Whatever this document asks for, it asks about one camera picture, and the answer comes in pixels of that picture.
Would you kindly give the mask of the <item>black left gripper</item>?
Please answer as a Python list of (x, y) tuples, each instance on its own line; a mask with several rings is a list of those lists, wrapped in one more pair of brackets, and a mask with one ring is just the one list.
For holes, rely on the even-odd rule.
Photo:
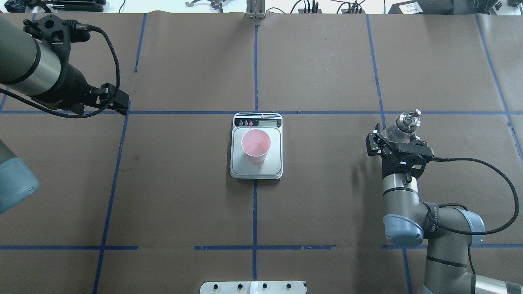
[(60, 75), (51, 91), (52, 110), (71, 111), (76, 115), (84, 115), (85, 105), (97, 108), (91, 115), (97, 115), (105, 110), (105, 104), (111, 99), (106, 109), (114, 110), (120, 115), (128, 114), (129, 95), (116, 86), (106, 83), (101, 85), (100, 104), (96, 104), (97, 96), (92, 91), (97, 88), (90, 86), (84, 75), (68, 62), (60, 63)]

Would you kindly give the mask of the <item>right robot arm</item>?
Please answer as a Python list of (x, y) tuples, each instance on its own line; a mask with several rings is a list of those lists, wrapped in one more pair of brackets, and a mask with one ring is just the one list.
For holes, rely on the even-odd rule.
[(515, 211), (504, 225), (487, 231), (481, 217), (455, 203), (420, 201), (417, 181), (429, 162), (452, 162), (438, 158), (427, 143), (410, 136), (408, 143), (387, 139), (377, 124), (366, 138), (368, 156), (380, 156), (384, 199), (385, 237), (399, 246), (428, 241), (424, 294), (521, 294), (522, 286), (469, 272), (469, 249), (483, 236), (501, 232), (517, 219), (518, 195), (510, 179), (487, 164), (509, 185)]

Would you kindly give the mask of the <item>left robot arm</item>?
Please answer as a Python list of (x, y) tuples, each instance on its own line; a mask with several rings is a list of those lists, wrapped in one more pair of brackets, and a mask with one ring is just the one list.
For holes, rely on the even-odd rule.
[[(86, 119), (106, 109), (127, 115), (129, 95), (120, 88), (116, 50), (102, 28), (49, 14), (23, 21), (17, 27), (1, 19), (1, 93), (49, 115)], [(116, 83), (89, 85), (82, 72), (69, 62), (71, 45), (86, 42), (90, 33), (101, 34), (112, 54)]]

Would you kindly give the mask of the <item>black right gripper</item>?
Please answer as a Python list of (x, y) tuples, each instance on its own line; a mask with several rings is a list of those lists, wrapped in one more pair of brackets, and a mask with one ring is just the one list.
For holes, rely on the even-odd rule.
[(409, 174), (419, 179), (424, 172), (424, 158), (413, 153), (390, 153), (389, 141), (379, 129), (374, 129), (366, 137), (367, 155), (381, 156), (382, 179), (393, 174)]

